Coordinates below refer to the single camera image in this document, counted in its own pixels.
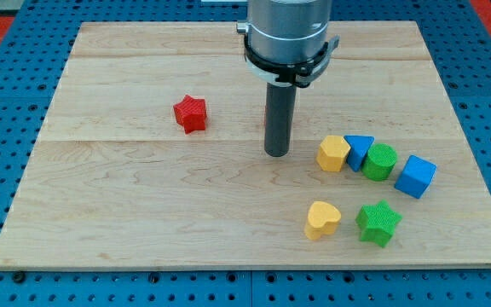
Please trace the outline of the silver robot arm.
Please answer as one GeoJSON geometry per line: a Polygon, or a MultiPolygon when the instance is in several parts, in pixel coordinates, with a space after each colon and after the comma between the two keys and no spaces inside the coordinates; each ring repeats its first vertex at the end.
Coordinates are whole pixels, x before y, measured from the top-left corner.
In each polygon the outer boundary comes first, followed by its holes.
{"type": "Polygon", "coordinates": [[[236,31],[253,74],[278,87],[309,87],[338,47],[338,36],[326,36],[331,9],[331,0],[250,0],[236,31]]]}

